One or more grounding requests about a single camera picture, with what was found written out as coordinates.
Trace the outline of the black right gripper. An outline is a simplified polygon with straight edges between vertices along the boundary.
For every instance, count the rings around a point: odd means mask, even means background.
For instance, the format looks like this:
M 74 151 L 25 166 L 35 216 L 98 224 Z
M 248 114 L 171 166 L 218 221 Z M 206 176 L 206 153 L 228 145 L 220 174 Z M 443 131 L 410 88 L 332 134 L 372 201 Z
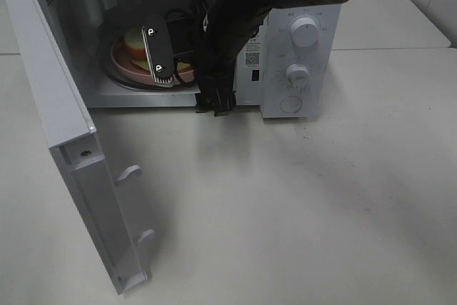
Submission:
M 212 111 L 215 116 L 224 116 L 236 105 L 234 65 L 224 65 L 204 47 L 208 7 L 207 0 L 191 0 L 190 11 L 171 9 L 166 13 L 166 20 L 176 25 L 179 34 L 174 61 L 184 59 L 194 68 L 196 86 L 200 91 L 195 95 L 196 112 Z

